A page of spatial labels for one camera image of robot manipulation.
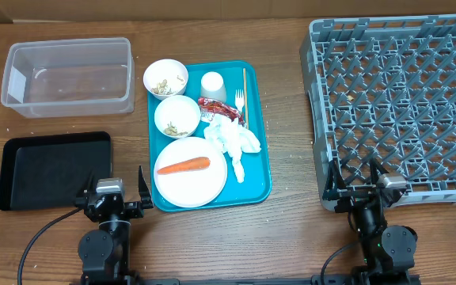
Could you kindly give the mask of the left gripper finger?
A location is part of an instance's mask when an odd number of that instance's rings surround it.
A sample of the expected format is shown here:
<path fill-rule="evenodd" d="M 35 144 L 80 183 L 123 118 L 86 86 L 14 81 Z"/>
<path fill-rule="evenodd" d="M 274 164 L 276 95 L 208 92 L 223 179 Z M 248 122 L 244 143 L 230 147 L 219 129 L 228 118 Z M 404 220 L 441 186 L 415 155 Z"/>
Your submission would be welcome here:
<path fill-rule="evenodd" d="M 152 200 L 151 191 L 149 190 L 146 181 L 143 177 L 143 168 L 139 166 L 139 182 L 138 182 L 138 190 L 141 202 L 142 209 L 151 209 L 154 207 L 154 203 Z"/>
<path fill-rule="evenodd" d="M 94 176 L 94 172 L 91 170 L 89 172 L 89 175 L 88 175 L 86 181 L 83 183 L 80 190 L 78 191 L 78 198 L 81 198 L 81 197 L 89 198 L 95 189 L 94 183 L 95 183 L 95 176 Z"/>

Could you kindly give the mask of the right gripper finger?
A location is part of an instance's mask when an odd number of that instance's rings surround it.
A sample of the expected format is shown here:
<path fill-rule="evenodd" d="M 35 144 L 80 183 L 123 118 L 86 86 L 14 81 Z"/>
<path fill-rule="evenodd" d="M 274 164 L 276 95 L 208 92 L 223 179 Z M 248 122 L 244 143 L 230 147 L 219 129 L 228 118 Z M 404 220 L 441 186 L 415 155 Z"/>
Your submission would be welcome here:
<path fill-rule="evenodd" d="M 329 162 L 327 171 L 327 180 L 325 182 L 325 194 L 338 194 L 339 190 L 347 188 L 344 179 L 340 173 L 339 167 L 334 160 Z"/>
<path fill-rule="evenodd" d="M 370 166 L 370 182 L 375 185 L 384 185 L 385 175 L 389 172 L 381 165 L 376 158 L 369 160 Z"/>

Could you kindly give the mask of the orange carrot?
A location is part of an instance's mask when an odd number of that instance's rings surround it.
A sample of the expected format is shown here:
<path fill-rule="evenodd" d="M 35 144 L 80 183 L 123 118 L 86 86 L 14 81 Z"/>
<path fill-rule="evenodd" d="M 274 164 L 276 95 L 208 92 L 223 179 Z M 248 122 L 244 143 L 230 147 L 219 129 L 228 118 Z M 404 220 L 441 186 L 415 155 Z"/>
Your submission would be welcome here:
<path fill-rule="evenodd" d="M 176 164 L 168 165 L 157 171 L 160 175 L 172 174 L 172 173 L 182 173 L 188 171 L 196 171 L 207 169 L 211 164 L 211 161 L 208 157 L 197 157 L 192 158 L 187 161 L 178 162 Z"/>

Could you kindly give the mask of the white bowl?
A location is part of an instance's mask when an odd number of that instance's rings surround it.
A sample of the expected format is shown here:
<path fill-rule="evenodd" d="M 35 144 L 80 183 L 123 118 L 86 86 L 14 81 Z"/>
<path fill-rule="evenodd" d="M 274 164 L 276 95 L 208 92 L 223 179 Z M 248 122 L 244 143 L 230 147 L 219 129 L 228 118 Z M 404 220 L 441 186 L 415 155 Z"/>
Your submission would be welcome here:
<path fill-rule="evenodd" d="M 192 98 L 184 95 L 164 99 L 155 109 L 154 123 L 156 128 L 165 135 L 163 130 L 169 122 L 172 122 L 179 131 L 188 132 L 184 137 L 170 137 L 171 139 L 182 139 L 192 135 L 200 124 L 199 105 Z"/>

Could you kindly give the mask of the white napkin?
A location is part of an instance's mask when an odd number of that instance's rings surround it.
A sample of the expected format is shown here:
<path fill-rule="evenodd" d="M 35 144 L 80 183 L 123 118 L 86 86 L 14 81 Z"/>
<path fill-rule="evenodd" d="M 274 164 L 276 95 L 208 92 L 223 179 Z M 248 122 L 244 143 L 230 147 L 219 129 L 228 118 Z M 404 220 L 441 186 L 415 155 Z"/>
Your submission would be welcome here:
<path fill-rule="evenodd" d="M 239 184 L 245 180 L 245 171 L 241 163 L 243 153 L 257 154 L 261 151 L 259 139 L 246 127 L 227 116 L 214 114 L 209 125 L 203 130 L 204 138 L 219 149 L 228 153 L 232 160 L 235 177 Z"/>

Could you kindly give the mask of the peanuts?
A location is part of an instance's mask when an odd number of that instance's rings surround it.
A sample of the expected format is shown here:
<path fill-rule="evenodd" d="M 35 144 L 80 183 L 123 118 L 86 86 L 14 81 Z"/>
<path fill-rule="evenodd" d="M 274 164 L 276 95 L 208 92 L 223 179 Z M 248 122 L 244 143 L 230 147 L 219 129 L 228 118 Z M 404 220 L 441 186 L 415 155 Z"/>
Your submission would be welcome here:
<path fill-rule="evenodd" d="M 171 95 L 173 93 L 178 93 L 185 85 L 185 79 L 180 75 L 175 75 L 164 78 L 161 82 L 158 82 L 151 91 L 158 95 Z"/>

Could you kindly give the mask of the red snack wrapper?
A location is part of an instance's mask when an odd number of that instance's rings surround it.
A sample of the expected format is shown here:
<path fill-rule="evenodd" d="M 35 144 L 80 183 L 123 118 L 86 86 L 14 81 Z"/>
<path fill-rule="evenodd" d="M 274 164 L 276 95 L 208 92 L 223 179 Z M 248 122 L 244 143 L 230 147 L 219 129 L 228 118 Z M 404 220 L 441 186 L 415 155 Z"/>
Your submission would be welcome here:
<path fill-rule="evenodd" d="M 212 113 L 229 117 L 231 120 L 238 119 L 238 123 L 245 123 L 244 116 L 234 107 L 231 107 L 216 99 L 200 97 L 197 101 L 199 109 L 203 113 Z"/>

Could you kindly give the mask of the pink bowl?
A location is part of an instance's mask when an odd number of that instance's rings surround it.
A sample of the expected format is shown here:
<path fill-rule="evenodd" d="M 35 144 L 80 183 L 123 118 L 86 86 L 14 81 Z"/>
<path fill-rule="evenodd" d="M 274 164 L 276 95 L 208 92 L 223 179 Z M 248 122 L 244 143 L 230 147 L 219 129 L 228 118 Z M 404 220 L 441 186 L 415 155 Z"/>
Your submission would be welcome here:
<path fill-rule="evenodd" d="M 158 82 L 161 82 L 164 78 L 175 75 L 180 75 L 186 81 L 185 87 L 183 87 L 178 93 L 173 93 L 171 95 L 158 95 L 151 91 L 151 89 L 156 86 Z M 145 88 L 152 96 L 160 101 L 163 101 L 168 97 L 184 94 L 188 84 L 188 70 L 183 63 L 175 59 L 160 59 L 147 67 L 142 77 L 142 81 Z"/>

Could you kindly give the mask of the white plastic fork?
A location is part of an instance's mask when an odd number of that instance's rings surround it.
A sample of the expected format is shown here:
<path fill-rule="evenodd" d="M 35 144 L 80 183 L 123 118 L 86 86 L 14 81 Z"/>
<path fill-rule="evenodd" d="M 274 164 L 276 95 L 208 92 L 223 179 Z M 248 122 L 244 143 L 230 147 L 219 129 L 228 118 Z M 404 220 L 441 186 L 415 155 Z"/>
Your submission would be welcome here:
<path fill-rule="evenodd" d="M 235 106 L 237 110 L 242 113 L 245 107 L 245 95 L 242 89 L 237 89 L 235 92 Z"/>

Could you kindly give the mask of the wooden chopstick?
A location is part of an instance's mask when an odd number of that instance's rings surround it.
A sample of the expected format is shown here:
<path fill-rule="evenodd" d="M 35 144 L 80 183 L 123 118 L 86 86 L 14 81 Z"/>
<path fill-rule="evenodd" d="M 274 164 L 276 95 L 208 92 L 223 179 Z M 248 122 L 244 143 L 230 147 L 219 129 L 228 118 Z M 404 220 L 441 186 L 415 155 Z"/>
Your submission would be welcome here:
<path fill-rule="evenodd" d="M 246 73 L 246 69 L 245 68 L 243 68 L 243 92 L 244 92 L 245 128 L 249 129 L 247 73 Z"/>

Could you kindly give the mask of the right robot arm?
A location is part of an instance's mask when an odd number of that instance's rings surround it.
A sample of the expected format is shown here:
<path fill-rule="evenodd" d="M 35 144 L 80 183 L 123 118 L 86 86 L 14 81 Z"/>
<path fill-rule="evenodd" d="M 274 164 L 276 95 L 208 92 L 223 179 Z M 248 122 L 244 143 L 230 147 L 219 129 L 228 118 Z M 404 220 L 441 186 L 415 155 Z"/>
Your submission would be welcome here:
<path fill-rule="evenodd" d="M 384 209 L 395 204 L 405 193 L 407 180 L 390 173 L 380 162 L 369 161 L 370 183 L 361 191 L 350 190 L 334 161 L 329 163 L 322 198 L 334 201 L 336 213 L 346 213 L 357 240 L 335 251 L 323 264 L 317 277 L 320 284 L 419 284 L 420 277 L 410 275 L 415 266 L 417 233 L 409 226 L 390 226 Z M 360 245 L 364 264 L 348 275 L 326 275 L 330 262 L 341 253 Z"/>

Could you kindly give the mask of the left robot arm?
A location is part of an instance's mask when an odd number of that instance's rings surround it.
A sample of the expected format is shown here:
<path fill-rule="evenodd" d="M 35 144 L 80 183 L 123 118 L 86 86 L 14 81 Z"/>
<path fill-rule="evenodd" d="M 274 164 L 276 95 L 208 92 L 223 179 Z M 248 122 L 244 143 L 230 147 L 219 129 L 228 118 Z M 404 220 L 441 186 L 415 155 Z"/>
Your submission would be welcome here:
<path fill-rule="evenodd" d="M 139 200 L 126 202 L 120 178 L 96 180 L 94 175 L 78 191 L 74 205 L 98 224 L 78 244 L 81 284 L 143 283 L 140 274 L 129 268 L 131 220 L 142 218 L 144 211 L 154 206 L 142 170 L 138 191 Z"/>

